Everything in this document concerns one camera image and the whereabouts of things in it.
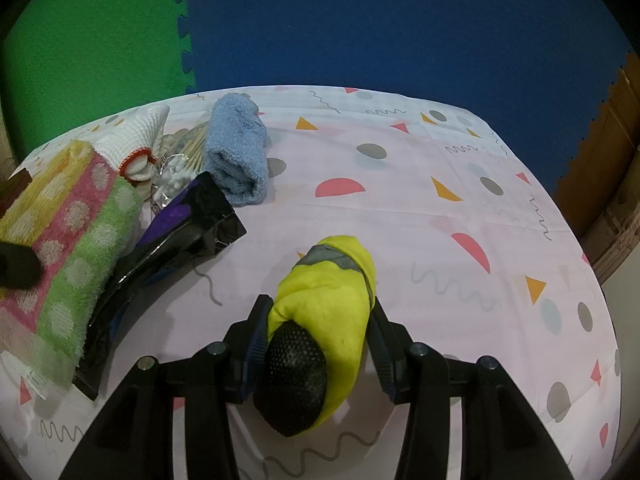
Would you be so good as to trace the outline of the bag of cotton swabs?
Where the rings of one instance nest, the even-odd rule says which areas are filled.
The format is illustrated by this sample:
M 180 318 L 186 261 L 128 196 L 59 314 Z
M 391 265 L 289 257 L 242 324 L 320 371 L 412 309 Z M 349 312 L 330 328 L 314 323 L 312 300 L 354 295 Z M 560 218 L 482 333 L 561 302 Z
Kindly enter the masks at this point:
M 163 138 L 151 180 L 150 204 L 158 214 L 203 171 L 207 122 Z

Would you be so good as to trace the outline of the blue rolled towel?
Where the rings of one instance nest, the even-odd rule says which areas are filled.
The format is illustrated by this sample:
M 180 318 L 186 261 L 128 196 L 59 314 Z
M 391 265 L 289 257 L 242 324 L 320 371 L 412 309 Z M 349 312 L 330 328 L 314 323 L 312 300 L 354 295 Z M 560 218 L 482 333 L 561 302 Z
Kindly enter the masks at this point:
M 227 93 L 212 110 L 204 145 L 204 169 L 235 207 L 260 204 L 267 196 L 267 128 L 247 96 Z

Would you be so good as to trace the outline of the yellow safety vest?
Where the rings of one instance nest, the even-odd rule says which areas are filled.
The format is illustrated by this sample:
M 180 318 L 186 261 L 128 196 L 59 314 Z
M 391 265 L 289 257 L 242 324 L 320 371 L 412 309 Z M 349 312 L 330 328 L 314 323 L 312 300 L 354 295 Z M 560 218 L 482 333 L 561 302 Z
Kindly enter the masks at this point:
M 323 424 L 356 384 L 375 305 L 372 257 L 353 236 L 329 236 L 298 260 L 267 318 L 253 399 L 283 437 Z

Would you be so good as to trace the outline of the blue foam mat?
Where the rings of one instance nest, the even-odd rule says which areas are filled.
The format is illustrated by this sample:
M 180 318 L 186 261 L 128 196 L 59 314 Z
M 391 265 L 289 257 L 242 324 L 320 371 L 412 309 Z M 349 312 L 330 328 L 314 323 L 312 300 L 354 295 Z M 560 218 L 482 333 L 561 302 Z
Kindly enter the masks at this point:
M 198 90 L 318 84 L 466 108 L 554 191 L 631 48 L 601 0 L 177 0 Z

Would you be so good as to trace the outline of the striped dotted plush towel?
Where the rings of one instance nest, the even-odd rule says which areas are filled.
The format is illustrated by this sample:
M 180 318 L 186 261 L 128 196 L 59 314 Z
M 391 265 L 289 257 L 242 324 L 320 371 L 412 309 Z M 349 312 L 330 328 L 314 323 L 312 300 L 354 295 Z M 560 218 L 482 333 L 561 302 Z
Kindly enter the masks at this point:
M 45 385 L 68 389 L 88 323 L 116 261 L 139 227 L 136 190 L 84 141 L 34 177 L 1 219 L 1 238 L 42 265 L 29 290 L 1 291 L 1 348 Z

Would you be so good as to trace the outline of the green foam mat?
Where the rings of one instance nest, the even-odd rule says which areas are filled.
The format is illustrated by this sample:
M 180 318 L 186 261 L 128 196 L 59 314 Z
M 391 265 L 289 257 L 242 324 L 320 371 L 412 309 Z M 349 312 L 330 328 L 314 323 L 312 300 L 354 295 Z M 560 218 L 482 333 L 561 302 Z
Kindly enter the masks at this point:
M 17 158 L 130 107 L 182 96 L 186 0 L 32 0 L 1 43 L 1 106 Z

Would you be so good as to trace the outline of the white knitted glove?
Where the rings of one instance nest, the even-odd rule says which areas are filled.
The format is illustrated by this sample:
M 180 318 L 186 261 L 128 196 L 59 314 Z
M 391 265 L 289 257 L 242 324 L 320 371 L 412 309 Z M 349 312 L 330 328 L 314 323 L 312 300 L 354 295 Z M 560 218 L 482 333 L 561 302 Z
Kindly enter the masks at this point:
M 130 182 L 152 179 L 170 106 L 143 107 L 93 142 L 94 149 Z

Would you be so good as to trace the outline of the brown foam mat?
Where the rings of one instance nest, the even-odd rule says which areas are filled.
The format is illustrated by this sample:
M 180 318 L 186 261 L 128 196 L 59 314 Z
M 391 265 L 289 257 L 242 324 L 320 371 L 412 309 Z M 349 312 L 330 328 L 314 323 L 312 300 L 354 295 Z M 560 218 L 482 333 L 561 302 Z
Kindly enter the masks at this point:
M 639 55 L 629 52 L 553 198 L 603 283 L 639 245 Z

